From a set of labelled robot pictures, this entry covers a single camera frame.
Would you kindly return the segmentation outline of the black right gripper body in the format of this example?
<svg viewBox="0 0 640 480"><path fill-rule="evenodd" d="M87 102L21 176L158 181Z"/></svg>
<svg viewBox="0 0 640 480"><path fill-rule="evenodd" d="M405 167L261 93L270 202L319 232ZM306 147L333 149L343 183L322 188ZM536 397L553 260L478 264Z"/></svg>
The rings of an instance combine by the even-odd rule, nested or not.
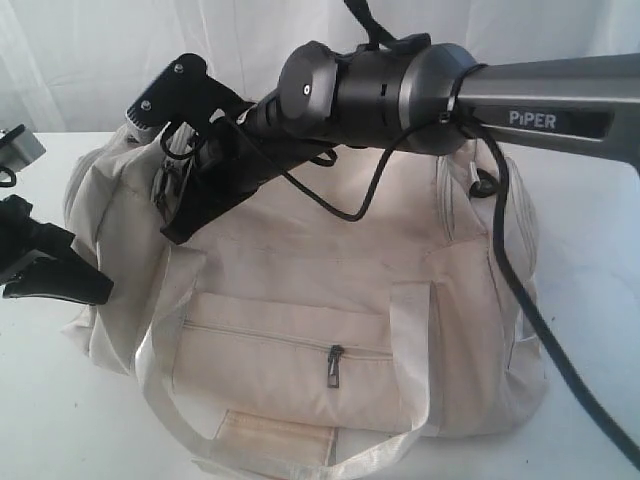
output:
<svg viewBox="0 0 640 480"><path fill-rule="evenodd" d="M295 139L278 125L273 97L255 105L217 89L192 106L192 126L205 140L192 161L197 200L246 200L306 162L330 162L329 143Z"/></svg>

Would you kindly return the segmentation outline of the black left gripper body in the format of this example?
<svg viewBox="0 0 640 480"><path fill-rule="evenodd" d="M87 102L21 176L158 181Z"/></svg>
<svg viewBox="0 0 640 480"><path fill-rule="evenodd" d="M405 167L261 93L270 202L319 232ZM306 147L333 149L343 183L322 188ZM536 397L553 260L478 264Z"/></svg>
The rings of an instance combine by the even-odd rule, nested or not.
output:
<svg viewBox="0 0 640 480"><path fill-rule="evenodd" d="M75 235L52 223L31 217L33 205L18 195L1 201L1 288L2 254L39 250L62 258L70 256Z"/></svg>

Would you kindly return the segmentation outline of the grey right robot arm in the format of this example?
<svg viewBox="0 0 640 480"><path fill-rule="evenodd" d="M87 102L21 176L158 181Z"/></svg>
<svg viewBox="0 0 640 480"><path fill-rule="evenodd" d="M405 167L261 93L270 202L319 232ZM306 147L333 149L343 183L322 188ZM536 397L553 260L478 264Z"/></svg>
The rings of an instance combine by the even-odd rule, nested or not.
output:
<svg viewBox="0 0 640 480"><path fill-rule="evenodd" d="M173 124L196 133L160 202L163 234L181 244L263 184L336 148L444 155L482 126L499 142L639 163L635 54L486 66L462 47L347 55L318 42L296 49L257 103L209 77L184 54L167 68Z"/></svg>

